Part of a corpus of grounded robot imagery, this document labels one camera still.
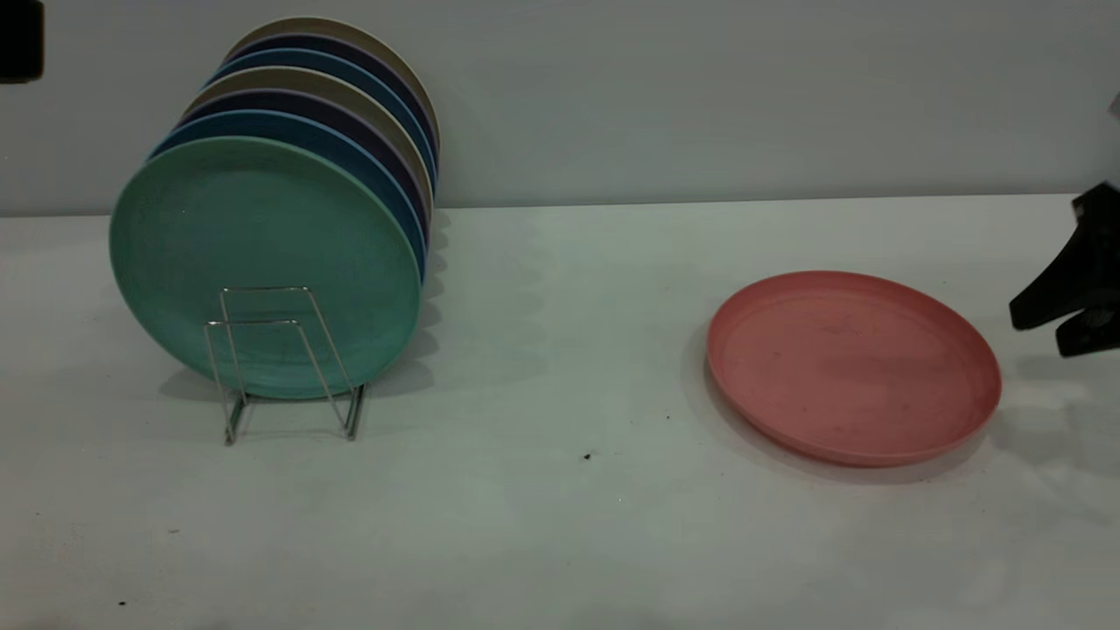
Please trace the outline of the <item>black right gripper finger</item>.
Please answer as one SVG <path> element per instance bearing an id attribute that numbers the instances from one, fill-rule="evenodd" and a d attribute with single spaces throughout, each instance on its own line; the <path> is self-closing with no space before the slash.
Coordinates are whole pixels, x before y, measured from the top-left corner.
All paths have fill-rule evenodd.
<path id="1" fill-rule="evenodd" d="M 1025 331 L 1072 312 L 1117 304 L 1119 191 L 1103 182 L 1071 202 L 1076 226 L 1053 261 L 1009 304 Z"/>
<path id="2" fill-rule="evenodd" d="M 1103 354 L 1120 346 L 1119 304 L 1088 308 L 1056 328 L 1060 356 Z"/>

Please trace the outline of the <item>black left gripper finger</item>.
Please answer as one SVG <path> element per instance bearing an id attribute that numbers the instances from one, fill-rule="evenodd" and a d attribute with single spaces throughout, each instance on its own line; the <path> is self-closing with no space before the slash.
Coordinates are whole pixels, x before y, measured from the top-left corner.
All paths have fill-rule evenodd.
<path id="1" fill-rule="evenodd" d="M 45 24 L 43 1 L 1 1 L 1 83 L 24 84 L 43 76 Z"/>

